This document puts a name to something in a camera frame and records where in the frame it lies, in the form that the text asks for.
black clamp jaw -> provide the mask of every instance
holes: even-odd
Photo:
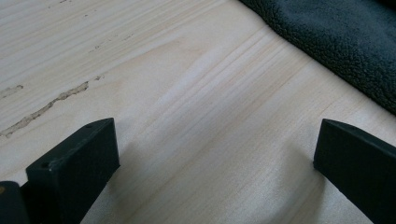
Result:
[[[26,168],[28,182],[0,182],[0,223],[79,223],[120,167],[114,119],[87,124]]]
[[[314,166],[374,223],[396,223],[396,147],[324,119]]]

wooden surface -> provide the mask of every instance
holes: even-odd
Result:
[[[321,120],[396,119],[237,1],[0,1],[0,179],[116,121],[83,223],[370,223],[312,166]]]

black object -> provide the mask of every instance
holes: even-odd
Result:
[[[79,223],[118,167],[114,119],[87,124],[28,166],[21,190],[0,182],[0,223]]]
[[[396,115],[396,1],[240,1],[291,44]]]
[[[374,223],[396,223],[396,147],[324,119],[314,166]]]

fleece blanket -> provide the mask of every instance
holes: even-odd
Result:
[[[291,44],[396,115],[394,1],[240,1]]]

table top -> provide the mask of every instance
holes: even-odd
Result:
[[[0,2],[0,179],[116,121],[82,223],[370,223],[312,165],[322,119],[396,118],[234,0]]]

